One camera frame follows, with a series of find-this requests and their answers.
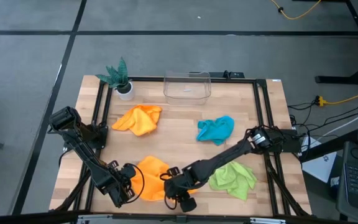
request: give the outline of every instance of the clear plastic container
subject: clear plastic container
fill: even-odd
[[[164,95],[169,104],[203,105],[211,96],[211,76],[208,72],[166,72]]]

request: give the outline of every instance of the green cloth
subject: green cloth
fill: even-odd
[[[248,190],[254,189],[256,181],[251,168],[232,161],[216,169],[208,182],[213,190],[227,190],[229,195],[247,200]]]

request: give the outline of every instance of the towel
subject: towel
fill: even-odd
[[[160,179],[160,175],[167,172],[168,164],[156,157],[147,156],[137,166],[142,171],[145,181],[140,198],[147,201],[163,200],[165,196],[164,181]],[[142,190],[143,180],[140,172],[137,169],[135,170],[136,175],[131,179],[131,182],[134,192],[139,194]],[[196,190],[189,190],[188,192],[192,194]]]
[[[218,146],[224,143],[224,140],[230,137],[234,128],[234,120],[229,116],[223,116],[216,119],[215,121],[199,121],[198,128],[200,128],[201,131],[197,135],[197,140],[212,140],[212,142]]]
[[[227,190],[229,195],[247,200],[248,190],[254,189],[256,181],[251,168],[232,161],[216,169],[208,183],[213,190]]]
[[[116,121],[112,128],[119,131],[130,129],[136,136],[150,133],[157,128],[161,111],[159,106],[136,105]]]

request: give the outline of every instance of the blue cloth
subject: blue cloth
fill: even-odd
[[[197,135],[198,141],[211,140],[218,146],[230,137],[234,128],[234,120],[229,116],[223,116],[215,121],[199,121],[198,128],[201,129]]]

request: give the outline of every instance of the green leaves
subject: green leaves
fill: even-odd
[[[106,66],[109,73],[107,75],[96,75],[100,80],[109,84],[113,88],[123,88],[128,84],[128,70],[124,59],[121,57],[118,65],[118,71],[113,66]]]

